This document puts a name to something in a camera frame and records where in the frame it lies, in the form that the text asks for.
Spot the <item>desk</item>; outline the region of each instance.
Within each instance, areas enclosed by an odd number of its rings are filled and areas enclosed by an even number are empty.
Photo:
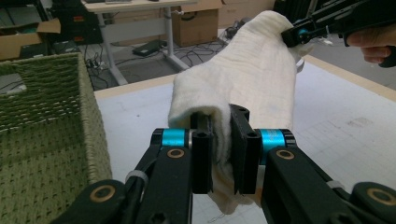
[[[305,59],[295,91],[293,133],[299,147],[348,192],[361,181],[396,189],[396,91],[316,58]],[[115,179],[124,181],[154,129],[167,127],[173,77],[95,93]],[[206,195],[194,195],[192,223],[219,215]],[[266,221],[260,208],[244,205],[213,223]]]
[[[110,43],[122,40],[136,39],[140,37],[167,34],[167,48],[165,53],[166,59],[175,65],[179,70],[189,68],[174,54],[173,34],[172,34],[172,16],[170,7],[193,4],[197,0],[161,0],[159,2],[150,2],[149,0],[132,0],[131,3],[125,4],[105,4],[92,3],[82,4],[88,11],[97,14],[99,27],[105,44],[106,55],[109,63],[109,70],[119,85],[128,84],[125,77],[122,76],[120,70],[114,63],[114,57],[111,53]],[[122,12],[122,11],[138,11],[154,8],[165,8],[164,18],[149,21],[134,21],[120,24],[105,24],[104,13]]]

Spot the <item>gold circular joint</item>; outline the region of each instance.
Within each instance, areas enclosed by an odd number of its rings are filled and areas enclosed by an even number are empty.
[[[91,192],[90,199],[94,203],[102,203],[109,200],[116,193],[116,189],[111,185],[99,186]]]
[[[379,203],[388,206],[396,205],[396,196],[382,189],[367,189],[367,195],[369,195],[370,198],[372,198],[373,200]]]
[[[178,148],[170,149],[167,153],[169,158],[178,159],[184,156],[184,151]]]
[[[277,155],[278,157],[282,158],[282,159],[285,159],[285,160],[292,160],[292,159],[294,159],[294,154],[291,153],[290,151],[285,150],[285,149],[278,150],[278,151],[276,152],[276,155]]]

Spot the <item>cardboard box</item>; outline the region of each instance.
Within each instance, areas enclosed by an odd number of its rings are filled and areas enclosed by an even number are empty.
[[[233,26],[245,17],[253,19],[264,10],[272,10],[275,0],[224,0],[219,10],[219,28]]]
[[[21,47],[43,43],[45,34],[61,32],[58,19],[0,29],[0,61],[18,59]]]
[[[181,47],[215,41],[218,38],[221,0],[200,0],[197,4],[174,7],[184,15],[172,14],[173,37]]]
[[[235,21],[241,21],[248,16],[248,3],[232,3],[219,10],[219,28],[233,26]]]
[[[126,11],[126,12],[119,12],[116,15],[111,16],[111,23],[119,24],[124,22],[131,22],[131,21],[146,21],[146,20],[158,19],[161,17],[163,17],[163,11],[161,9]],[[150,41],[158,40],[158,39],[166,40],[166,35],[155,35],[155,36],[147,36],[132,40],[124,40],[118,42],[118,45],[131,46],[136,44],[148,43]]]

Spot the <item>metal leg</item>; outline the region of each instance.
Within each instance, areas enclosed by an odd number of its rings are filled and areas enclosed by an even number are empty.
[[[175,65],[179,70],[183,71],[189,69],[189,66],[183,63],[178,57],[174,54],[174,43],[173,43],[173,33],[172,33],[172,15],[171,8],[165,8],[165,29],[168,37],[168,51],[165,56],[170,63]]]
[[[108,66],[109,66],[110,73],[113,75],[113,77],[116,79],[117,83],[120,86],[126,85],[126,84],[128,84],[128,81],[125,79],[125,77],[122,75],[120,69],[114,63],[114,57],[113,57],[113,53],[111,52],[110,43],[108,43],[106,40],[106,25],[105,25],[105,21],[103,19],[103,14],[100,13],[97,15],[97,17],[99,20],[99,28],[102,33],[103,42],[105,44],[106,55],[107,55],[107,59],[108,59]]]

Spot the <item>robotic arm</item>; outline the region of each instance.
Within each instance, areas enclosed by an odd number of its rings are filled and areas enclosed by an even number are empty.
[[[248,110],[231,107],[234,190],[254,193],[257,168],[265,164],[268,223],[396,223],[394,189],[359,183],[349,195],[297,147],[290,131],[253,130]],[[193,115],[191,127],[155,130],[125,185],[88,186],[52,223],[191,223],[192,194],[212,190],[213,140],[209,117]]]
[[[347,37],[356,31],[395,23],[394,8],[394,0],[332,0],[283,32],[283,41],[292,48],[315,37],[336,34],[344,38],[347,46]],[[380,64],[381,67],[396,65],[396,47],[390,49],[391,54]]]

